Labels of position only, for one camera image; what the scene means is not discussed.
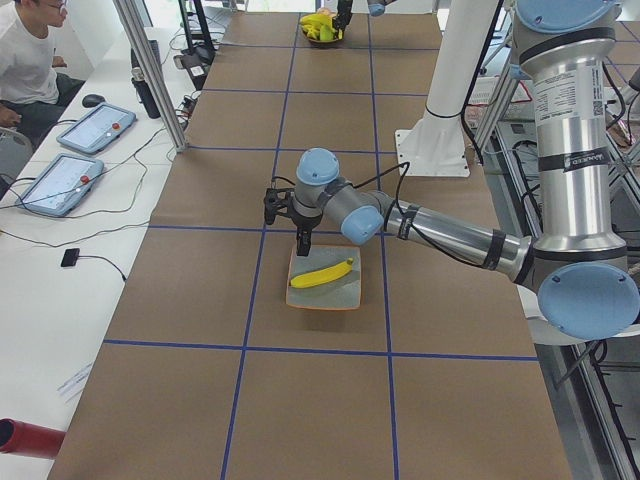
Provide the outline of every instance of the seated man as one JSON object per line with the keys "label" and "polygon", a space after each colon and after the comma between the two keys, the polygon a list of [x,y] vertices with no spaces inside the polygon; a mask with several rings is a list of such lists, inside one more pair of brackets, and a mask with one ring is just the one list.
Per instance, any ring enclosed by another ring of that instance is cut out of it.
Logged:
{"label": "seated man", "polygon": [[83,83],[57,73],[49,27],[61,27],[67,0],[15,0],[0,7],[0,126],[17,127],[34,148]]}

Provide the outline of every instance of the white t-shirt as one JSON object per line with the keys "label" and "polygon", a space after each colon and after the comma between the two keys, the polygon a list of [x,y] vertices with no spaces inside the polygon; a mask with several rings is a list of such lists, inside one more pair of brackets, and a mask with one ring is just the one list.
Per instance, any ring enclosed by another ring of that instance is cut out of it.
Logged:
{"label": "white t-shirt", "polygon": [[56,103],[54,41],[34,37],[22,24],[15,2],[0,7],[0,100]]}

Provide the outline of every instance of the man's hand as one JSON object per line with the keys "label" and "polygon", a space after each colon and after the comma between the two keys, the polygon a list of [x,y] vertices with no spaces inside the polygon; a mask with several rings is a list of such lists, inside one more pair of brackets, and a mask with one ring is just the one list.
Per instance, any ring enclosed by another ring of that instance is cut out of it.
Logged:
{"label": "man's hand", "polygon": [[18,115],[16,112],[7,108],[3,105],[0,105],[0,127],[12,128],[17,126],[22,119],[21,115]]}
{"label": "man's hand", "polygon": [[53,63],[51,64],[51,66],[53,68],[58,68],[58,67],[66,67],[67,64],[64,61],[64,58],[62,58],[59,55],[56,55],[55,57],[53,57]]}

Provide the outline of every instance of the tablet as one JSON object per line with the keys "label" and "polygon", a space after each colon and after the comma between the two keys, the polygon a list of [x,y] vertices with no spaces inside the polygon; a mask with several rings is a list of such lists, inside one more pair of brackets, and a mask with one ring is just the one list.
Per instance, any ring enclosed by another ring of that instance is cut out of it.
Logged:
{"label": "tablet", "polygon": [[103,169],[101,160],[62,153],[15,204],[30,212],[63,217],[91,190]]}
{"label": "tablet", "polygon": [[65,147],[92,155],[118,138],[135,119],[135,113],[103,102],[58,135],[57,140]]}

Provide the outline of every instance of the blue joint cap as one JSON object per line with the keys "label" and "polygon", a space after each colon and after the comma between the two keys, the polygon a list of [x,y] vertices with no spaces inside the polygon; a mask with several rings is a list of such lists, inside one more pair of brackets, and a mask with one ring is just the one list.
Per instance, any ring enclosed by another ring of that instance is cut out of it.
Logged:
{"label": "blue joint cap", "polygon": [[339,173],[338,159],[324,148],[312,148],[304,152],[296,170],[298,180],[314,187],[332,182]]}
{"label": "blue joint cap", "polygon": [[513,63],[509,65],[509,76],[516,80],[531,80],[531,77],[522,71],[520,65]]}
{"label": "blue joint cap", "polygon": [[562,35],[604,17],[615,3],[613,0],[518,0],[516,13],[534,32]]}
{"label": "blue joint cap", "polygon": [[599,262],[574,263],[544,279],[538,305],[563,333],[584,340],[613,337],[635,322],[638,287],[627,272]]}
{"label": "blue joint cap", "polygon": [[379,3],[373,3],[369,5],[369,15],[372,17],[379,17],[385,11],[384,5],[380,5]]}
{"label": "blue joint cap", "polygon": [[342,234],[356,245],[362,245],[382,227],[384,218],[377,208],[363,205],[345,217],[340,226]]}

